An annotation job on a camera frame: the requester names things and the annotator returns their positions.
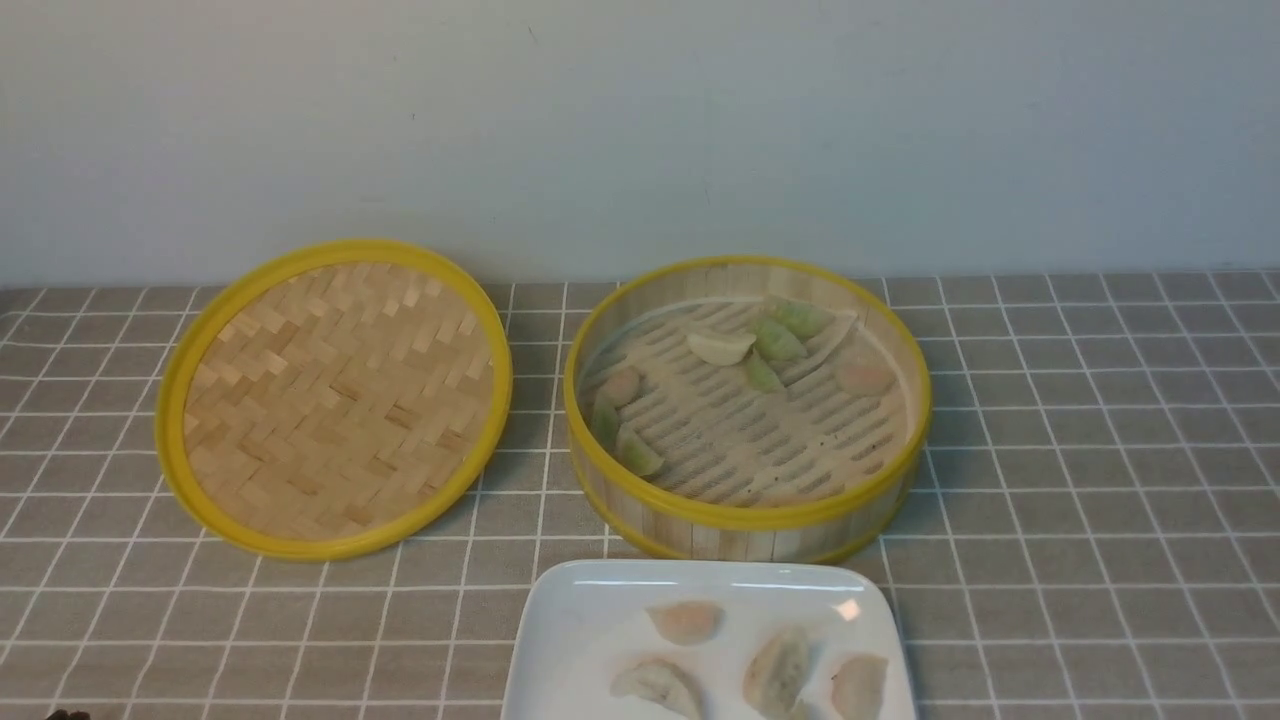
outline steamed dumpling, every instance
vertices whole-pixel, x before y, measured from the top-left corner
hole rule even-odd
[[[809,340],[831,323],[831,313],[808,302],[767,297],[764,310],[799,340]]]
[[[675,662],[645,660],[618,673],[609,685],[613,697],[635,696],[655,702],[689,720],[703,720],[703,693],[689,673]]]
[[[603,400],[613,407],[622,407],[640,395],[640,370],[634,366],[618,368],[595,391],[595,401]]]
[[[645,609],[654,629],[667,642],[699,644],[709,641],[719,628],[724,610],[714,602],[686,601]]]
[[[746,356],[746,364],[742,365],[746,372],[746,384],[756,392],[781,392],[787,389],[778,379],[778,374],[773,372],[773,368],[760,357],[759,352],[753,351]]]
[[[617,459],[632,475],[640,478],[648,478],[662,470],[663,465],[662,455],[626,425],[618,428]]]
[[[742,696],[765,720],[790,720],[808,679],[809,638],[800,628],[787,628],[746,667]]]
[[[737,365],[751,350],[755,336],[751,333],[718,333],[699,329],[685,337],[689,350],[703,363],[727,368]]]
[[[831,679],[831,705],[844,720],[876,720],[884,701],[888,660],[859,653],[845,661]]]
[[[768,315],[756,318],[751,331],[755,333],[755,351],[765,360],[786,363],[809,356],[804,343],[786,325]]]
[[[844,364],[832,370],[840,389],[854,397],[884,395],[897,380],[893,370],[882,365]]]

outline white plate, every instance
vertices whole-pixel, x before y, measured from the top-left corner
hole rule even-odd
[[[678,647],[658,635],[644,609],[680,600],[724,607],[714,638]],[[609,694],[617,673],[655,656],[700,680],[707,720],[762,720],[742,700],[742,674],[755,652],[791,624],[818,641],[801,693],[812,720],[840,720],[831,707],[831,676],[852,652],[888,659],[879,720],[916,719],[888,603],[858,573],[768,562],[582,560],[552,568],[529,593],[502,720],[680,720],[657,705]]]

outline dumpling wrapper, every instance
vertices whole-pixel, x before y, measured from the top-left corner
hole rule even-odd
[[[742,697],[765,720],[791,720],[809,679],[809,638],[787,628],[760,648],[742,678]]]
[[[646,607],[645,612],[663,639],[680,646],[701,644],[712,639],[724,616],[719,605],[701,600]]]
[[[613,697],[635,696],[658,703],[689,720],[703,720],[703,692],[675,662],[645,660],[623,670],[609,684]]]
[[[595,401],[604,400],[614,407],[627,405],[640,395],[640,370],[627,365],[609,375],[600,389],[595,391]]]
[[[844,720],[877,720],[884,702],[888,660],[859,653],[845,661],[831,679],[831,705]]]
[[[751,333],[718,333],[714,331],[692,331],[685,336],[689,350],[703,363],[727,368],[737,365],[746,357],[755,336]]]

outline bamboo steamer lid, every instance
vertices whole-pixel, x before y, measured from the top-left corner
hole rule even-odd
[[[156,447],[206,528],[289,560],[372,552],[466,492],[511,406],[480,286],[428,250],[340,241],[219,295],[169,363]]]

